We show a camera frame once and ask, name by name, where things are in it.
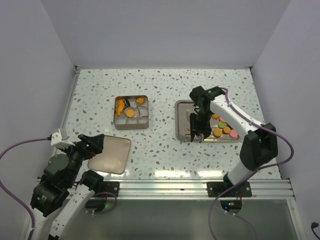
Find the gold tin lid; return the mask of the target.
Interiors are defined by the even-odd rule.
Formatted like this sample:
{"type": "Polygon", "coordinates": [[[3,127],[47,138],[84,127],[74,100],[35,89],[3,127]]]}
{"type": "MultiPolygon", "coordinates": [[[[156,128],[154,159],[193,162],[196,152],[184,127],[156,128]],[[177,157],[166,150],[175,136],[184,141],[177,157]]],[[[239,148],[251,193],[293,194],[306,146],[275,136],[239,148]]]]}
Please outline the gold tin lid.
{"type": "Polygon", "coordinates": [[[126,168],[131,141],[127,138],[105,135],[102,153],[88,161],[88,168],[98,172],[121,175],[126,168]]]}

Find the black sandwich cookie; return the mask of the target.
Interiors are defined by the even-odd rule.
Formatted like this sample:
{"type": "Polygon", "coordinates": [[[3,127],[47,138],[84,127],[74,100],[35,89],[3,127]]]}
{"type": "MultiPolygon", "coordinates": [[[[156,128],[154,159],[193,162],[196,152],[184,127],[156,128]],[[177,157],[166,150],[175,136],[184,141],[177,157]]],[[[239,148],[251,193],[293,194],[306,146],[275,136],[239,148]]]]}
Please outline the black sandwich cookie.
{"type": "Polygon", "coordinates": [[[130,101],[129,101],[128,99],[125,99],[125,100],[124,100],[124,104],[125,104],[125,107],[126,107],[126,108],[128,108],[128,107],[131,106],[131,103],[130,103],[130,101]]]}

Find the orange swirl cookie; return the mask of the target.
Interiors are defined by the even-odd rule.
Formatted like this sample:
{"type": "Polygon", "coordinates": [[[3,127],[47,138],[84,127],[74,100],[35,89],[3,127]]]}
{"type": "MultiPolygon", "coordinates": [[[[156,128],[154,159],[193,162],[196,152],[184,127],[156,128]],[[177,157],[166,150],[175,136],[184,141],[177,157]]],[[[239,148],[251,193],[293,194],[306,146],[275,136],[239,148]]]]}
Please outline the orange swirl cookie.
{"type": "Polygon", "coordinates": [[[138,98],[136,99],[136,103],[137,103],[138,105],[143,105],[143,104],[145,103],[145,99],[144,99],[143,97],[138,97],[138,98]]]}

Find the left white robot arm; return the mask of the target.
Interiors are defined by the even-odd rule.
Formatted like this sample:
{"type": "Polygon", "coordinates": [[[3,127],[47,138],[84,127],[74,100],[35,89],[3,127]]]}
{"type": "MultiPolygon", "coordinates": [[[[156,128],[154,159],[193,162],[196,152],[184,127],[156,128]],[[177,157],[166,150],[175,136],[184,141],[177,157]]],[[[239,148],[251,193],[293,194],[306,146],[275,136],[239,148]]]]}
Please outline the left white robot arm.
{"type": "Polygon", "coordinates": [[[83,173],[67,204],[83,161],[103,152],[104,134],[87,136],[80,134],[78,142],[71,142],[57,130],[51,135],[51,146],[62,153],[56,154],[43,171],[40,183],[34,188],[30,206],[34,218],[28,239],[61,240],[69,224],[93,196],[103,193],[104,178],[93,170],[83,173]]]}

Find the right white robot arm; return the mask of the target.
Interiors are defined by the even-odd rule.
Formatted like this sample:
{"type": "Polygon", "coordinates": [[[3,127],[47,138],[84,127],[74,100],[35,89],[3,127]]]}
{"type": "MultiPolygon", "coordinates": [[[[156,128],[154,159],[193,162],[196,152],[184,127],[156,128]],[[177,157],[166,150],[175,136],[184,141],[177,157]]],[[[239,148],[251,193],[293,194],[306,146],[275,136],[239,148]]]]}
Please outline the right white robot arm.
{"type": "Polygon", "coordinates": [[[190,139],[195,137],[201,142],[212,133],[210,120],[217,114],[226,120],[242,140],[240,161],[223,177],[223,192],[235,196],[240,190],[240,182],[259,167],[278,156],[276,128],[268,123],[262,124],[250,117],[237,105],[228,100],[227,90],[218,86],[205,90],[202,86],[192,89],[189,94],[197,107],[189,115],[190,139]]]}

